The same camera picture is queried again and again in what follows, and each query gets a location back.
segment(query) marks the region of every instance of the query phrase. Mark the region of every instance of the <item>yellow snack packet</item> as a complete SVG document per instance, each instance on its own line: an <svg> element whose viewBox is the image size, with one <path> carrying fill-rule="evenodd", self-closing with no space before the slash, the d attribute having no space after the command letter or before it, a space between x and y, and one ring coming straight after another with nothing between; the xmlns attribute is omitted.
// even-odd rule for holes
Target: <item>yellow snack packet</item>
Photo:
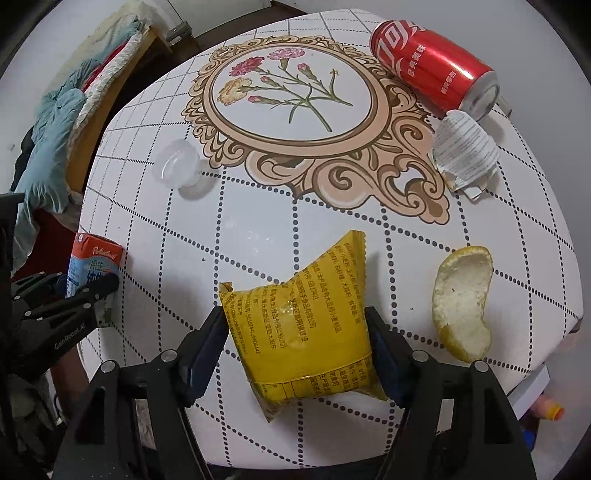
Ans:
<svg viewBox="0 0 591 480"><path fill-rule="evenodd" d="M292 279L220 299L267 419L292 398L379 387L365 316L365 234L349 231Z"/></svg>

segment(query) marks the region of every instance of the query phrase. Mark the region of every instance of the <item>red soda can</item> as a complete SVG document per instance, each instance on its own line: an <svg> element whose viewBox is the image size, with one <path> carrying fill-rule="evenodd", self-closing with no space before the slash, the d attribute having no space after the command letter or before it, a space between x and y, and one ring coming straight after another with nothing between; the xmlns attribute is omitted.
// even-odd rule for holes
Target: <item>red soda can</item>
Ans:
<svg viewBox="0 0 591 480"><path fill-rule="evenodd" d="M372 33L371 51L387 69L444 112L480 120L501 91L496 72L451 40L408 20L388 20Z"/></svg>

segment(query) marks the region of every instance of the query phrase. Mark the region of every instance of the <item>yellow flower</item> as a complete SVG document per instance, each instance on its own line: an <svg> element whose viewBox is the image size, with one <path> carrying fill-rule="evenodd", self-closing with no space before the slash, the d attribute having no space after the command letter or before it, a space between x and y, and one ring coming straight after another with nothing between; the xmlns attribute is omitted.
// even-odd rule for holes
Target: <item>yellow flower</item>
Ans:
<svg viewBox="0 0 591 480"><path fill-rule="evenodd" d="M222 102L224 105L231 105L238 100L242 100L248 92L241 92L240 87L248 87L251 84L252 80L244 77L228 80L220 90L217 101Z"/></svg>

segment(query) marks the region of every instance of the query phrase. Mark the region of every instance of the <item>table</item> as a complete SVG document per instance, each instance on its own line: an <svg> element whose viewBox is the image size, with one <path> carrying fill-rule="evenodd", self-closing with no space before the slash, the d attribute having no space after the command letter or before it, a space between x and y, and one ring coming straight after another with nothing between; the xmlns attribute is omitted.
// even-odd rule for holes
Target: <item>table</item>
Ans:
<svg viewBox="0 0 591 480"><path fill-rule="evenodd" d="M381 21L335 10L239 35L114 117L80 228L127 255L116 326L82 341L90 375L107 359L132 365L175 348L218 303L219 281L244 290L287 280L351 229L366 233L366 304L413 348L454 364L431 321L433 281L451 249L489 248L485 361L505 391L582 317L570 235L522 136L495 107L481 124L501 149L499 174L474 203L445 190L429 160L438 118L369 51ZM302 106L304 78L316 89ZM178 138L209 159L210 171L171 192L150 165ZM229 338L189 418L208 462L289 469L383 454L401 410L349 392L301 400L268 424Z"/></svg>

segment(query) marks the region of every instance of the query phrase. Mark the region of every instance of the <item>screw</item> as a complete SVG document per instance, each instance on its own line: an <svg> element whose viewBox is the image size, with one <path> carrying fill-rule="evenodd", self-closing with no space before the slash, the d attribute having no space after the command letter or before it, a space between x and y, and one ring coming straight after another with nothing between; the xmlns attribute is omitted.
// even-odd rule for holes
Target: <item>screw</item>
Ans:
<svg viewBox="0 0 591 480"><path fill-rule="evenodd" d="M479 372L488 372L488 364L486 362L483 362L482 360L478 360L477 362L474 362L474 368L476 368Z"/></svg>
<svg viewBox="0 0 591 480"><path fill-rule="evenodd" d="M417 362L426 362L427 360L429 360L429 354L423 350L415 350L413 352L413 358L417 361Z"/></svg>
<svg viewBox="0 0 591 480"><path fill-rule="evenodd" d="M104 374L112 372L115 369L115 362L113 360L107 360L100 366L100 371Z"/></svg>
<svg viewBox="0 0 591 480"><path fill-rule="evenodd" d="M160 358L163 362L172 362L177 357L177 352L175 350L165 350L160 355Z"/></svg>

